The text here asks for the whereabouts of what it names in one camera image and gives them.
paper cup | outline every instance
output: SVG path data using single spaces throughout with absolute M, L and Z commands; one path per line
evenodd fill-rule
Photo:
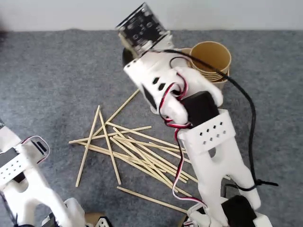
M 224 45 L 213 41 L 198 43 L 191 49 L 190 55 L 205 61 L 224 73 L 227 73 L 232 61 L 232 56 L 229 50 Z M 191 60 L 191 63 L 193 68 L 199 70 L 203 75 L 217 74 L 199 62 Z
M 227 80 L 222 80 L 222 81 L 217 81 L 217 82 L 212 82 L 217 88 L 219 88 L 220 90 L 223 89 L 225 83 L 227 82 Z

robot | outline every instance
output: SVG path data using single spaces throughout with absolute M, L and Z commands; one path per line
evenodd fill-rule
M 117 30 L 125 46 L 124 71 L 143 93 L 151 111 L 176 129 L 181 157 L 180 142 L 197 176 L 203 200 L 175 194 L 183 165 L 181 158 L 172 193 L 177 199 L 197 202 L 188 210 L 184 226 L 272 227 L 266 215 L 256 212 L 261 206 L 257 186 L 277 184 L 257 180 L 254 171 L 244 165 L 229 113 L 219 109 L 223 103 L 221 91 L 188 67 L 191 56 L 174 49 L 172 35 L 146 3 L 122 21 Z M 233 79 L 228 80 L 247 95 Z M 208 151 L 213 148 L 216 154 L 210 157 Z M 33 227 L 35 207 L 42 203 L 52 210 L 43 227 L 93 227 L 86 223 L 81 205 L 74 198 L 63 202 L 39 170 L 38 164 L 49 153 L 49 146 L 41 137 L 21 140 L 0 120 L 0 196 L 14 226 Z M 221 197 L 225 175 L 236 183 L 240 195 Z M 96 224 L 109 226 L 105 217 Z
M 95 226 L 86 223 L 75 198 L 63 202 L 50 188 L 38 167 L 49 154 L 40 136 L 21 140 L 0 119 L 0 196 L 14 227 L 34 227 L 39 204 L 52 210 L 42 227 L 110 227 L 106 217 L 100 217 Z
M 197 202 L 188 210 L 189 220 L 184 225 L 271 227 L 267 216 L 255 212 L 261 206 L 257 186 L 276 184 L 256 180 L 244 165 L 228 110 L 218 108 L 223 103 L 221 91 L 188 67 L 191 56 L 174 49 L 170 31 L 160 24 L 146 3 L 116 29 L 125 47 L 124 71 L 151 105 L 151 111 L 176 129 L 175 138 L 183 144 L 199 181 L 203 201 L 179 197 L 172 190 L 178 199 Z M 199 63 L 214 69 L 205 62 Z M 210 157 L 208 151 L 213 148 L 216 154 Z M 236 183 L 240 195 L 230 199 L 220 196 L 225 175 Z

white plastic bracket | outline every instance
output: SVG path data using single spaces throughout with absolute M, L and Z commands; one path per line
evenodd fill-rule
M 254 185 L 250 170 L 244 165 L 237 142 L 235 129 L 227 110 L 220 109 L 219 115 L 190 130 L 181 130 L 178 138 L 182 141 L 198 178 L 198 188 L 208 212 L 223 226 L 227 218 L 221 206 L 221 181 L 225 175 L 242 188 Z M 211 157 L 210 149 L 216 149 Z M 257 189 L 240 191 L 254 210 L 261 201 Z
M 0 190 L 18 174 L 31 166 L 31 161 L 25 154 L 19 154 L 0 168 Z
M 95 227 L 109 227 L 106 218 L 100 218 Z

gray carpet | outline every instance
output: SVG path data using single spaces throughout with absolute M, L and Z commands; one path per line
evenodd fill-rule
M 259 187 L 262 207 L 273 226 L 298 227 L 303 218 L 303 32 L 176 31 L 177 47 L 204 40 L 226 45 L 232 53 L 231 75 L 252 96 L 257 109 L 254 141 L 257 177 L 280 187 Z M 0 117 L 21 138 L 38 134 L 52 149 L 40 167 L 63 199 L 75 197 L 87 212 L 103 211 L 115 227 L 173 227 L 182 214 L 116 189 L 110 158 L 89 152 L 79 188 L 75 188 L 84 148 L 68 141 L 87 137 L 97 105 L 108 118 L 134 91 L 123 73 L 122 46 L 115 31 L 24 32 L 0 40 Z M 237 142 L 248 164 L 250 108 L 230 84 L 223 107 L 230 111 Z M 147 133 L 173 142 L 173 130 L 149 111 L 142 95 L 113 122 L 126 127 L 152 125 Z M 95 144 L 106 147 L 104 140 Z M 123 187 L 189 208 L 170 189 L 117 160 Z M 188 164 L 184 167 L 190 173 Z M 198 196 L 194 182 L 180 187 Z M 236 193 L 228 191 L 228 196 Z M 37 222 L 48 213 L 39 206 Z M 0 226 L 11 226 L 3 205 Z

